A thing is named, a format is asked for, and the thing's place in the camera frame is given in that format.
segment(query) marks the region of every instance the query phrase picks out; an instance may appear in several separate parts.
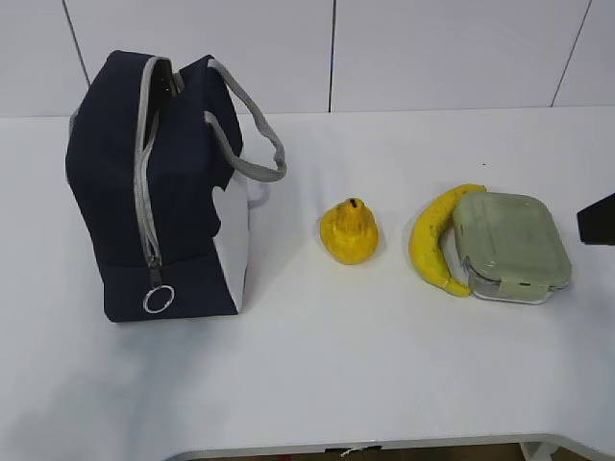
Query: gray zipper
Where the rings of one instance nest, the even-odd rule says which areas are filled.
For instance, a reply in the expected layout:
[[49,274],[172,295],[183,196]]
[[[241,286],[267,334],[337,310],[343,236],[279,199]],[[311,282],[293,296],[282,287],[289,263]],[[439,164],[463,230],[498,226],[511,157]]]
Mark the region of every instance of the gray zipper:
[[[159,123],[158,113],[154,114],[149,139],[147,140],[145,147],[143,147],[152,72],[156,63],[162,59],[163,58],[152,57],[143,67],[135,133],[135,171],[133,185],[135,194],[136,223],[138,226],[139,237],[141,239],[141,246],[143,248],[143,255],[145,256],[145,261],[149,268],[151,285],[150,291],[143,298],[143,308],[151,314],[163,312],[163,310],[173,303],[173,299],[175,298],[175,290],[173,287],[162,284],[162,275],[160,272],[160,268],[162,266],[162,255],[160,254],[160,245],[158,242],[158,235],[156,234],[154,213],[152,212],[149,184],[147,182],[147,165],[149,163],[152,149],[154,147],[154,141],[156,139],[156,131]],[[171,87],[175,95],[175,88],[173,85]],[[152,310],[148,306],[150,297],[156,291],[161,289],[167,289],[169,291],[169,299],[163,307]]]

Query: zipper pull ring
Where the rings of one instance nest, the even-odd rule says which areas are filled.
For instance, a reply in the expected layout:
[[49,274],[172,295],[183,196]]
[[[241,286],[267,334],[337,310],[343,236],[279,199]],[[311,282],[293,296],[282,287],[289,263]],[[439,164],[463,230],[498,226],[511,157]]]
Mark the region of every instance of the zipper pull ring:
[[[160,258],[153,255],[149,261],[149,270],[150,270],[150,283],[152,285],[152,289],[147,292],[145,298],[143,298],[143,310],[148,314],[160,314],[163,310],[173,303],[175,300],[175,288],[171,285],[163,285],[162,284],[162,273],[160,272]],[[169,298],[159,309],[152,309],[149,306],[150,298],[157,291],[167,290],[169,292]]]

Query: white wall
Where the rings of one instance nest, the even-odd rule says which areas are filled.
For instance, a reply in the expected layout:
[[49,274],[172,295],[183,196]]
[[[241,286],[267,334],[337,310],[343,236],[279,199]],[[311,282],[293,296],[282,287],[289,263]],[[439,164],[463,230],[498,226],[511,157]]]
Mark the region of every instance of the white wall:
[[338,0],[333,110],[549,106],[588,0]]
[[4,0],[0,8],[0,116],[61,115],[86,93],[62,3]]
[[615,1],[592,2],[555,105],[615,105]]
[[[328,109],[334,4],[332,110],[615,105],[615,0],[66,1],[90,78],[113,49],[212,53],[270,113]],[[0,56],[0,116],[86,92],[61,0],[5,0]]]
[[114,49],[166,56],[178,68],[213,54],[264,111],[327,111],[332,0],[69,0],[67,5],[90,77]]

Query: container lid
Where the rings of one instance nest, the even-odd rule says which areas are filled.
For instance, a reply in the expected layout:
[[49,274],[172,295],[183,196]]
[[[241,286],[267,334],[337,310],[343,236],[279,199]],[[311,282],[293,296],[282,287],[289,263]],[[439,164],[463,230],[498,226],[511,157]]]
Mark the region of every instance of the container lid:
[[505,291],[563,288],[572,267],[552,215],[526,195],[474,192],[453,213],[459,258]]

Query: bag handle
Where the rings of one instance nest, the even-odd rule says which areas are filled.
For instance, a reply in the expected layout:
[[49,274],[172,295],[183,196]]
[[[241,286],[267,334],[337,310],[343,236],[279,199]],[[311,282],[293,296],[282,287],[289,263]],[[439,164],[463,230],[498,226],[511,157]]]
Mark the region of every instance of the bag handle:
[[276,162],[277,169],[274,170],[266,166],[257,165],[250,161],[244,160],[243,158],[237,157],[234,154],[231,143],[229,143],[229,139],[224,133],[224,130],[222,130],[218,119],[213,113],[206,110],[205,123],[213,128],[213,131],[218,138],[218,142],[220,143],[220,147],[222,148],[222,155],[235,170],[252,180],[260,182],[275,182],[281,180],[286,174],[286,156],[284,146],[278,138],[278,135],[273,131],[273,128],[271,128],[265,119],[265,116],[258,108],[257,103],[253,101],[253,99],[248,95],[248,93],[245,92],[237,80],[234,79],[231,72],[229,72],[229,69],[214,58],[209,59],[208,67],[215,69],[218,74],[220,74],[224,80],[224,83],[235,94],[235,96],[237,96],[241,102],[245,104],[246,108],[248,108],[252,114],[252,118],[254,119],[258,132],[269,139],[271,144],[273,144],[276,148],[276,153],[273,156],[273,160]]

